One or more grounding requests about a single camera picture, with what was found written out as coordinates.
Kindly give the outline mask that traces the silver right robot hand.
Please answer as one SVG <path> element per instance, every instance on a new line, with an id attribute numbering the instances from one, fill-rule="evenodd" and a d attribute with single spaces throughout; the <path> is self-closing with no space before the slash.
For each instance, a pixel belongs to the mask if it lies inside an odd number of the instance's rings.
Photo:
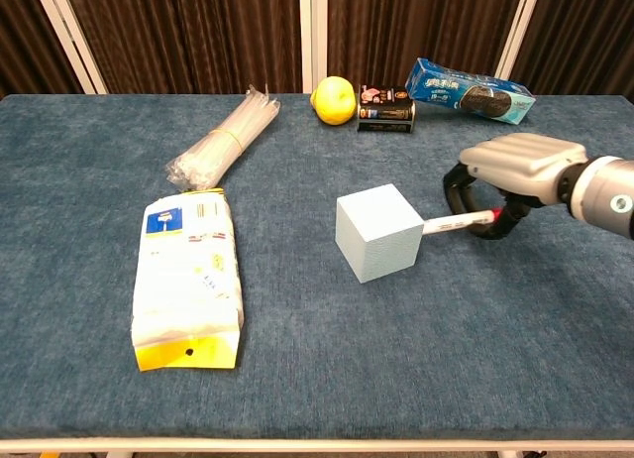
<path id="1" fill-rule="evenodd" d="M 443 177 L 445 198 L 454 214 L 479 210 L 472 184 L 481 180 L 504 198 L 490 224 L 467 230 L 483 240 L 500 240 L 535 208 L 565 203 L 572 192 L 569 174 L 588 163 L 581 144 L 531 133 L 491 138 L 462 150 L 456 165 Z"/>

